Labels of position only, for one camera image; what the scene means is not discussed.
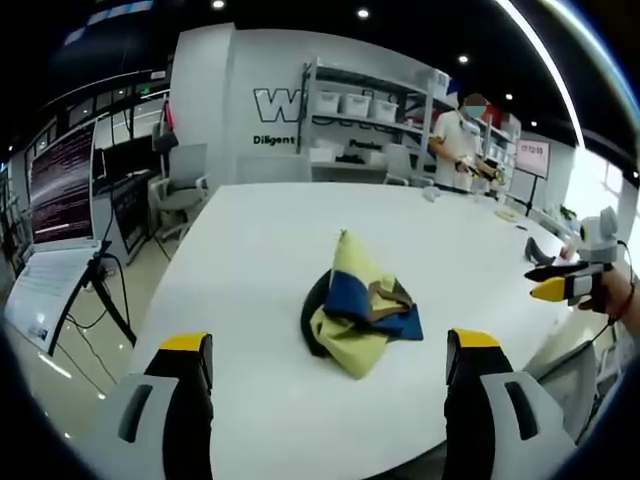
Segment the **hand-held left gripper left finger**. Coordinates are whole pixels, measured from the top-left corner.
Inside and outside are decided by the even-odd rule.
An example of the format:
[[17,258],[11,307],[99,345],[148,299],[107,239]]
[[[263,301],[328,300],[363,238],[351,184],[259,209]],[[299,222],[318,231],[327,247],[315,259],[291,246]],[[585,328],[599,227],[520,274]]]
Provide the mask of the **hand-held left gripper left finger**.
[[206,332],[163,342],[142,373],[99,406],[92,470],[100,479],[211,479],[213,341]]

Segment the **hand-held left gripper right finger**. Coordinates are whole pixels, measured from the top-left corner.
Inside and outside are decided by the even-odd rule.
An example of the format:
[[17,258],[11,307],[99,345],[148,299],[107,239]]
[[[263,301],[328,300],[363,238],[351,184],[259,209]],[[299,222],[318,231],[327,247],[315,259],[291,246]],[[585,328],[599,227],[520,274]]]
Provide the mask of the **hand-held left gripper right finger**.
[[492,336],[447,334],[445,479],[549,479],[576,450],[563,411]]

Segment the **person's right hand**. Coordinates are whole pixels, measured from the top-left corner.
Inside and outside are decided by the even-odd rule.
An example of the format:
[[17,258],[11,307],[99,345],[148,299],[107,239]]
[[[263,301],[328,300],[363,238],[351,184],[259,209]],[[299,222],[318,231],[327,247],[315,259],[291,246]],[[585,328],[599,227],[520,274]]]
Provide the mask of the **person's right hand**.
[[617,269],[602,275],[605,314],[621,321],[631,335],[639,334],[639,290]]

